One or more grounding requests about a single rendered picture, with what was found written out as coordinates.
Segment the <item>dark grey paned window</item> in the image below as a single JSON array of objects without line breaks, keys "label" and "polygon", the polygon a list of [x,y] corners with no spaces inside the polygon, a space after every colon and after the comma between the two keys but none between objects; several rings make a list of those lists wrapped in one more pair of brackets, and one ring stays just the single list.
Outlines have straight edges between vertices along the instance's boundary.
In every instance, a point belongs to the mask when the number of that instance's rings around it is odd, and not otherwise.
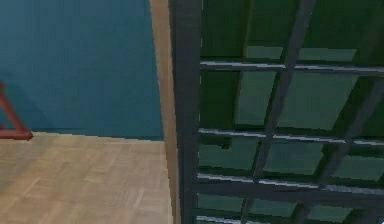
[{"label": "dark grey paned window", "polygon": [[171,0],[181,224],[384,224],[384,0]]}]

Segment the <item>red frame stand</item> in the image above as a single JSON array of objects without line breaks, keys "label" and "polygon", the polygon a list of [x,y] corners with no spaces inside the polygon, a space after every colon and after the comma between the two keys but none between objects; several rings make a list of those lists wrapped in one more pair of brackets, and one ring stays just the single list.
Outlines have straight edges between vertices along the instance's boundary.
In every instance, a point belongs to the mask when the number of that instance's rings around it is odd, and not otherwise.
[{"label": "red frame stand", "polygon": [[33,134],[28,130],[17,116],[12,104],[4,93],[5,85],[0,81],[0,109],[5,113],[10,121],[12,128],[6,129],[0,124],[0,139],[26,140],[33,138]]}]

